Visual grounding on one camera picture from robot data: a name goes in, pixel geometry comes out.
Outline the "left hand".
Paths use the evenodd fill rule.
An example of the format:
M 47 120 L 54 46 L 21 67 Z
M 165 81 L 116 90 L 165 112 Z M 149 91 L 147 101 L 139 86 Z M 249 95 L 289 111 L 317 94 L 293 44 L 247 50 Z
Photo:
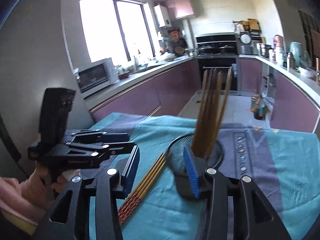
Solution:
M 47 167 L 35 163 L 33 174 L 25 181 L 1 178 L 1 210 L 29 223 L 37 224 L 53 204 L 55 193 L 61 193 L 79 170 L 67 170 L 52 182 Z

